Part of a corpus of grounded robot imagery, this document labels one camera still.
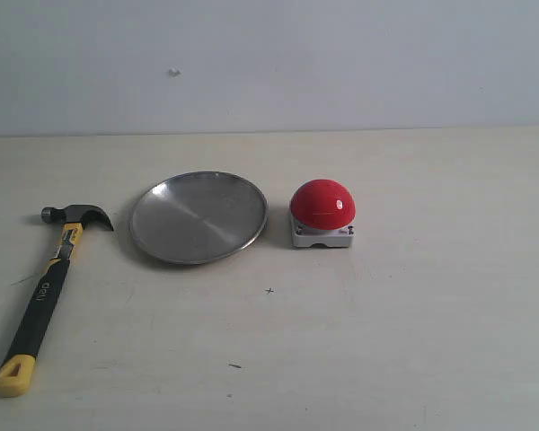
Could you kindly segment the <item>yellow black claw hammer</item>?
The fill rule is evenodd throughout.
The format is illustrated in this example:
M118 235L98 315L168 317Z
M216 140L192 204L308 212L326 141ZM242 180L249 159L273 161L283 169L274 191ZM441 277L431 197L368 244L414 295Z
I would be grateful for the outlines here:
M113 229L106 212L92 205L44 207L40 218L46 224L61 224L61 236L56 253L49 260L32 293L0 367L0 396L4 398L21 396L31 387L41 343L84 228L95 223Z

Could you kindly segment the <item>red dome push button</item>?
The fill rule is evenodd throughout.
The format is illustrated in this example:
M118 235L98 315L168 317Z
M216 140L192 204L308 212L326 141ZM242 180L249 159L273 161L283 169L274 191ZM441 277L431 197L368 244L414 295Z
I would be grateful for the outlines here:
M356 205L350 192L335 180L309 180L289 203L294 248L349 248L355 235Z

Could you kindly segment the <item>round steel plate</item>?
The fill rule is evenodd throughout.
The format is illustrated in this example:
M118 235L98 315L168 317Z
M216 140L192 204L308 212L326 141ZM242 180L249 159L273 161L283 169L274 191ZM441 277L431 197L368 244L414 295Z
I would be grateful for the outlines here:
M191 266L247 248L268 218L267 199L249 180L229 172L186 172L145 192L132 207L128 228L147 256Z

